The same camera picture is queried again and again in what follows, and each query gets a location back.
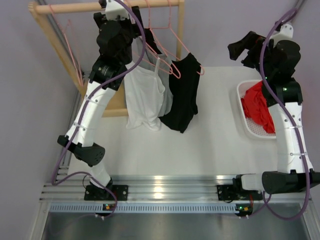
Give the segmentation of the red tank top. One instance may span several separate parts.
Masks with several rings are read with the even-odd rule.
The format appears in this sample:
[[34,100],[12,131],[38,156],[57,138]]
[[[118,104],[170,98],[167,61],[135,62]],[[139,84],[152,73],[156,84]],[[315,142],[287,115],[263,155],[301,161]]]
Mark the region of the red tank top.
[[275,126],[262,93],[263,82],[260,81],[249,88],[241,98],[242,109],[246,118],[262,126],[268,134],[275,133]]

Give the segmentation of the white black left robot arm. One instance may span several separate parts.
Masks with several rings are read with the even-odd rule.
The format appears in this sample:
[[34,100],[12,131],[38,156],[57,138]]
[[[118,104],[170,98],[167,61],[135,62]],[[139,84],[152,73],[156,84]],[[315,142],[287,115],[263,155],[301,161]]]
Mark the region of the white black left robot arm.
[[59,145],[87,164],[90,183],[85,187],[86,201],[103,201],[113,196],[113,181],[102,162],[106,150],[94,142],[97,125],[118,91],[128,64],[132,62],[132,42],[143,28],[132,23],[126,8],[115,1],[102,5],[93,19],[98,26],[96,42],[99,57],[92,66],[85,97],[74,123],[57,139]]

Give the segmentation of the white camisole top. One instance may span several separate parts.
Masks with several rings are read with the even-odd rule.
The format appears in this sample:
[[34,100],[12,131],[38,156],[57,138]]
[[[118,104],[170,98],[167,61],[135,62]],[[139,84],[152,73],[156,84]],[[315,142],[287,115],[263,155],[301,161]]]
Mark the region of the white camisole top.
[[164,102],[165,87],[158,75],[160,59],[153,71],[136,66],[124,77],[125,100],[128,112],[127,129],[145,126],[157,132],[161,128],[158,118]]

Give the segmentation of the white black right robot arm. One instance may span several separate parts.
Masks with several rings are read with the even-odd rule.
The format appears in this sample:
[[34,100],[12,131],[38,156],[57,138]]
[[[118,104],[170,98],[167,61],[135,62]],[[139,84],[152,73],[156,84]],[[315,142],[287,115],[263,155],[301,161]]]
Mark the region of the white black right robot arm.
[[300,46],[292,40],[267,40],[250,31],[243,39],[227,46],[231,60],[247,50],[241,62],[263,75],[262,97],[275,127],[277,169],[256,174],[237,175],[233,194],[244,199],[250,193],[269,195],[309,192],[319,185],[320,174],[309,160],[302,125],[303,96],[293,78],[301,59]]

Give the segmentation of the pink hanger of red top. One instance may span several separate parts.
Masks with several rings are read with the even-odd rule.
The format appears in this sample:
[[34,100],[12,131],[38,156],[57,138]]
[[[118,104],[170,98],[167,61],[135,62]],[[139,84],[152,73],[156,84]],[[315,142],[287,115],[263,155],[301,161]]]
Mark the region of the pink hanger of red top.
[[50,13],[51,13],[51,15],[53,17],[53,20],[57,24],[57,26],[58,26],[59,30],[61,31],[62,36],[63,36],[63,38],[65,40],[65,43],[66,43],[66,46],[67,46],[67,50],[68,50],[68,53],[69,53],[70,58],[71,58],[71,62],[73,64],[73,67],[74,67],[75,72],[76,72],[77,82],[78,82],[80,87],[83,87],[84,86],[84,81],[83,81],[83,75],[82,75],[82,72],[81,72],[81,66],[77,62],[78,59],[73,54],[69,39],[67,37],[67,29],[68,29],[68,27],[71,27],[71,22],[68,21],[67,25],[65,27],[62,27],[61,24],[59,23],[59,21],[56,18],[56,14],[55,14],[55,12],[53,10],[52,5],[49,4],[48,6],[49,6]]

